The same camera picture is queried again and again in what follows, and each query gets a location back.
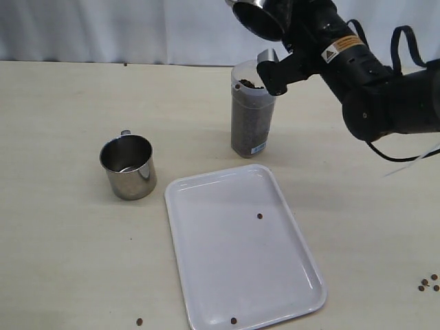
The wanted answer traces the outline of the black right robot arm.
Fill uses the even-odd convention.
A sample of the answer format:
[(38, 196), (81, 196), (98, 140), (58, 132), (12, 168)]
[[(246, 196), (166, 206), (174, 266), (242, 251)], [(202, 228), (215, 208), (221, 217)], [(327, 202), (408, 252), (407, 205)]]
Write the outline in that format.
[(289, 53), (283, 60), (258, 59), (258, 74), (273, 96), (317, 74), (361, 141), (439, 130), (439, 62), (421, 58), (411, 27), (395, 28), (386, 66), (371, 52), (360, 24), (343, 20), (332, 1), (264, 1), (250, 9), (240, 16), (242, 24)]

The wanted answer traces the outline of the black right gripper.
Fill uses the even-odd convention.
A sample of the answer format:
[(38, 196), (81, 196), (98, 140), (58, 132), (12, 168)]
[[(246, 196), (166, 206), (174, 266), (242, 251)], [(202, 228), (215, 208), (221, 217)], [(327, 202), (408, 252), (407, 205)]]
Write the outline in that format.
[(364, 40), (341, 19), (332, 1), (294, 1), (291, 23), (282, 43), (289, 56), (278, 63), (257, 65), (266, 90), (272, 96), (287, 92), (289, 84), (318, 74), (335, 96), (351, 89), (344, 69), (331, 64), (352, 47), (364, 47)]

